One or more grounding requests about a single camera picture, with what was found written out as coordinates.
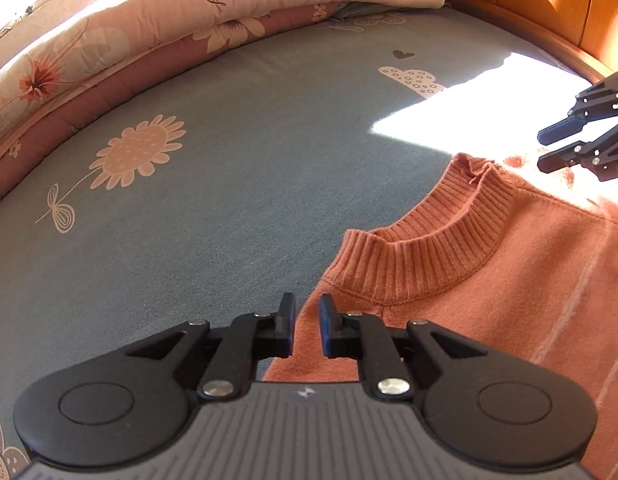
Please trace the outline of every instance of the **logo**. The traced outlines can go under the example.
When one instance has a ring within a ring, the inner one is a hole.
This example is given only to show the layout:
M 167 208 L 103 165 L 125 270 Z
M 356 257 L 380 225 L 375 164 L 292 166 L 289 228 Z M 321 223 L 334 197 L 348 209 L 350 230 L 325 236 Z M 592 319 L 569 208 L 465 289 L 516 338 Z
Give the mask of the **logo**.
M 298 390 L 296 393 L 303 399 L 308 399 L 309 397 L 313 397 L 315 395 L 315 390 L 313 388 L 310 388 L 309 386 L 305 386 L 301 390 Z

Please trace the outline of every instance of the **metal rivet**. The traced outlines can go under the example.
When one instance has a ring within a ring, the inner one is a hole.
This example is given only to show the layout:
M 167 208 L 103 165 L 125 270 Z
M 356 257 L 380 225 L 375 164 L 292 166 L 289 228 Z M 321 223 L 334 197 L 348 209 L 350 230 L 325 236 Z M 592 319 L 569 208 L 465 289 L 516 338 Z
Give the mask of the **metal rivet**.
M 233 384 L 229 381 L 209 381 L 202 387 L 202 391 L 209 397 L 226 397 L 233 394 Z
M 411 386 L 404 379 L 390 377 L 378 383 L 378 389 L 387 395 L 403 395 L 409 391 Z

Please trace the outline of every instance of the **fabric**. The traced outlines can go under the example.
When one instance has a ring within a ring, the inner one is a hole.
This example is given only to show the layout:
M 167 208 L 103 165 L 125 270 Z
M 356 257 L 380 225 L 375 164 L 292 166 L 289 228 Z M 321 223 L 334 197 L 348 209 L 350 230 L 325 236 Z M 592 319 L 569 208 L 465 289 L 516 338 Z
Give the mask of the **fabric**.
M 169 56 L 207 46 L 190 37 Z M 528 60 L 526 70 L 454 94 L 505 68 L 513 53 Z M 169 56 L 151 59 L 159 67 Z M 449 109 L 447 93 L 454 110 L 460 102 L 480 109 L 510 91 L 503 83 L 524 88 L 534 66 L 546 70 L 548 87 L 534 97 L 564 99 L 556 83 L 567 74 L 531 56 L 549 62 L 536 47 L 466 14 L 415 10 L 277 34 L 148 90 L 144 69 L 121 71 L 100 84 L 100 94 L 84 92 L 102 101 L 97 106 L 59 108 L 45 130 L 21 137 L 4 157 L 4 164 L 27 167 L 30 152 L 48 153 L 0 201 L 5 446 L 20 446 L 13 403 L 44 375 L 187 319 L 226 326 L 240 314 L 275 308 L 286 291 L 300 306 L 346 228 L 399 218 L 451 159 L 443 145 L 430 147 L 451 135 L 442 126 L 416 117 L 409 129 L 420 137 L 404 140 L 375 126 L 435 100 Z M 447 89 L 427 98 L 391 80 L 384 66 L 428 72 Z M 573 94 L 569 89 L 567 98 Z M 114 110 L 83 115 L 120 96 L 128 101 Z M 479 120 L 487 138 L 510 123 Z M 465 131 L 470 123 L 465 114 Z M 53 136 L 67 130 L 74 133 L 67 139 Z M 102 153 L 115 144 L 138 160 L 90 170 L 103 156 L 118 158 L 114 150 Z M 168 151 L 168 144 L 180 146 Z M 120 180 L 91 189 L 103 171 Z
M 8 32 L 0 38 L 0 69 L 35 40 L 62 25 L 95 1 L 48 0 L 31 14 L 27 14 L 24 8 L 19 9 L 23 15 L 7 25 Z
M 42 117 L 139 57 L 272 10 L 350 0 L 98 0 L 0 70 L 0 157 Z M 441 7 L 444 0 L 363 0 Z
M 374 16 L 383 12 L 393 12 L 401 10 L 400 7 L 390 7 L 380 4 L 370 4 L 368 2 L 351 2 L 334 12 L 334 20 L 343 21 L 346 18 L 364 18 Z
M 322 357 L 317 305 L 326 292 L 340 311 L 396 327 L 430 319 L 572 378 L 598 407 L 584 464 L 597 478 L 616 473 L 618 206 L 582 210 L 457 155 L 400 220 L 345 232 L 300 313 L 294 355 L 276 360 L 267 380 L 357 379 L 355 361 Z
M 198 30 L 140 57 L 42 117 L 9 147 L 0 158 L 0 199 L 79 128 L 133 96 L 241 44 L 321 22 L 336 7 L 335 3 L 316 4 L 231 20 Z M 23 143 L 29 149 L 20 153 Z

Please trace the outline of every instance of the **bed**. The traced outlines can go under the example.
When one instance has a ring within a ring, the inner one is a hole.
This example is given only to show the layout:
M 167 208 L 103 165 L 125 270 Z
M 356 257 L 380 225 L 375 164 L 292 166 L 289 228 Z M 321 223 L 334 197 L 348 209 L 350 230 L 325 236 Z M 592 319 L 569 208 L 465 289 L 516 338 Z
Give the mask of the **bed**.
M 590 83 L 443 3 L 99 0 L 0 70 L 5 460 L 37 378 L 301 304 L 346 228 L 399 218 L 455 152 L 529 169 Z

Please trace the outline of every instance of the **blanket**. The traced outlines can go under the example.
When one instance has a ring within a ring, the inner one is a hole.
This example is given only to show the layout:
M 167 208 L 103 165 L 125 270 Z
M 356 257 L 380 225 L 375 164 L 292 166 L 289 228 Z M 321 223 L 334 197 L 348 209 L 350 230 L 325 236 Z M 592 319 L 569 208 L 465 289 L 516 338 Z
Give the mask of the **blanket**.
M 352 0 L 97 1 L 39 38 L 0 70 L 0 161 L 3 162 L 0 198 L 58 145 L 57 141 L 42 142 L 41 152 L 30 158 L 21 157 L 20 163 L 9 169 L 15 158 L 5 157 L 9 150 L 17 150 L 18 139 L 54 110 L 97 88 L 135 61 L 187 37 L 205 40 L 206 54 L 212 54 L 246 43 L 249 38 L 264 37 L 262 20 L 271 17 L 272 12 L 297 8 L 306 12 L 307 6 L 312 6 L 310 19 L 319 21 L 335 9 L 333 4 L 329 5 L 331 2 L 346 1 Z M 430 8 L 444 3 L 444 0 L 358 1 Z M 294 25 L 308 23 L 296 20 Z M 204 60 L 195 59 L 191 66 Z M 163 72 L 161 80 L 191 66 Z M 90 113 L 90 120 L 119 104 L 117 100 L 109 101 L 105 108 Z M 59 136 L 60 142 L 68 135 L 64 132 Z

